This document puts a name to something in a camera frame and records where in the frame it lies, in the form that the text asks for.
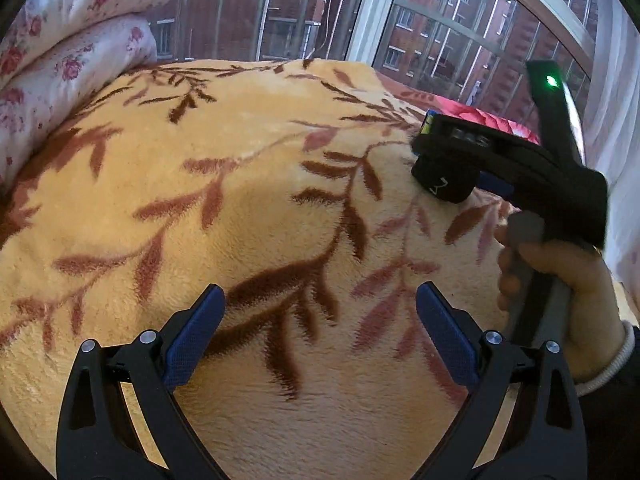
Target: black handle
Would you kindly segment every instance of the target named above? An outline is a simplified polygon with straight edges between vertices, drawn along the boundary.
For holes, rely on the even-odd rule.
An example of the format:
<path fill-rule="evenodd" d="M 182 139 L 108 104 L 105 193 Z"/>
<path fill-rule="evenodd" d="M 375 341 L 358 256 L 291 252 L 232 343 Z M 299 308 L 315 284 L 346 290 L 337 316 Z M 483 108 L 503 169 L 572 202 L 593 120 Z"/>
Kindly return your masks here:
<path fill-rule="evenodd" d="M 522 242 L 549 239 L 549 230 L 539 215 L 523 211 L 509 216 L 507 237 L 516 248 Z M 560 344 L 567 330 L 572 290 L 557 276 L 533 270 L 517 253 L 510 272 L 520 279 L 521 287 L 509 306 L 505 337 L 528 348 L 540 348 L 550 340 Z"/>

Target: sleeve cuff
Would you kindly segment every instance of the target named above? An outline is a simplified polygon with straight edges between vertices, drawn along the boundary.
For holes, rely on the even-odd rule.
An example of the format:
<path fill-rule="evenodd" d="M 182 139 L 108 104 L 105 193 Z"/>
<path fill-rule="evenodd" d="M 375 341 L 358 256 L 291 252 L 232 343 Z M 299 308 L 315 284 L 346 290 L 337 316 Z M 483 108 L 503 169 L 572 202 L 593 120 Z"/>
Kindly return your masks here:
<path fill-rule="evenodd" d="M 618 355 L 616 355 L 611 364 L 601 371 L 597 377 L 586 383 L 575 385 L 578 397 L 590 394 L 603 387 L 622 369 L 626 362 L 629 361 L 631 354 L 636 348 L 636 334 L 634 333 L 634 326 L 630 322 L 625 320 L 622 323 L 625 325 L 626 338 L 620 352 L 618 352 Z"/>

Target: red fabric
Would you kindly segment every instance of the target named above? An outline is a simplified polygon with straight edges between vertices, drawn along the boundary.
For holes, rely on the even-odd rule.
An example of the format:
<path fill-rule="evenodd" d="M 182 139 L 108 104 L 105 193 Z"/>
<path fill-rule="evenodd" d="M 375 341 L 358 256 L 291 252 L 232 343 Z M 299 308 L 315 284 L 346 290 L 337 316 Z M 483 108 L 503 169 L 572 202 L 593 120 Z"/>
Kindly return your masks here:
<path fill-rule="evenodd" d="M 393 94 L 398 99 L 402 99 L 403 101 L 424 110 L 425 112 L 427 110 L 435 110 L 450 117 L 457 117 L 467 121 L 473 121 L 477 124 L 483 124 L 484 126 L 490 126 L 491 128 L 496 128 L 497 130 L 507 134 L 530 140 L 530 142 L 535 144 L 540 144 L 538 136 L 526 126 L 483 112 L 478 108 L 457 103 L 439 95 L 409 88 L 408 86 L 403 85 L 398 81 L 394 81 L 381 73 L 378 74 L 378 77 L 389 93 Z"/>

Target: floral pillow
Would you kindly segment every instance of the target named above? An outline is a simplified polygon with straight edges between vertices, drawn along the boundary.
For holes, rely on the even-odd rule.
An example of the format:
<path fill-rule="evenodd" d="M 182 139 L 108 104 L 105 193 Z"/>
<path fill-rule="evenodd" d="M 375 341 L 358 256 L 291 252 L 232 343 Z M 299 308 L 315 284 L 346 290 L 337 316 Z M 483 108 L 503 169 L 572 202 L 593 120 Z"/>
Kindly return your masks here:
<path fill-rule="evenodd" d="M 0 89 L 20 70 L 84 28 L 169 0 L 27 0 L 0 44 Z"/>
<path fill-rule="evenodd" d="M 156 62 L 156 40 L 138 14 L 99 23 L 38 58 L 0 91 L 0 191 L 47 136 L 121 73 Z"/>

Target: yellow fleece blanket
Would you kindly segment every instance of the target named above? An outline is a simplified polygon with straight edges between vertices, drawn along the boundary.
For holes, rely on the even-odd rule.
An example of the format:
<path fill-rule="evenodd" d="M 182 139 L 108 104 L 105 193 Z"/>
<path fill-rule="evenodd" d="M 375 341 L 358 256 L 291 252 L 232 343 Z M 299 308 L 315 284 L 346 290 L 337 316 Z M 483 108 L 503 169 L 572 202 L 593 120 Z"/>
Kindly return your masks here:
<path fill-rule="evenodd" d="M 424 192 L 414 104 L 439 101 L 386 83 L 321 60 L 158 66 L 121 76 L 50 139 L 20 176 L 0 252 L 0 401 L 50 471 L 80 343 L 130 342 L 217 283 L 226 316 L 176 398 L 228 475 L 411 477 L 465 395 L 415 289 L 433 280 L 500 328 L 492 231 L 508 205 Z"/>

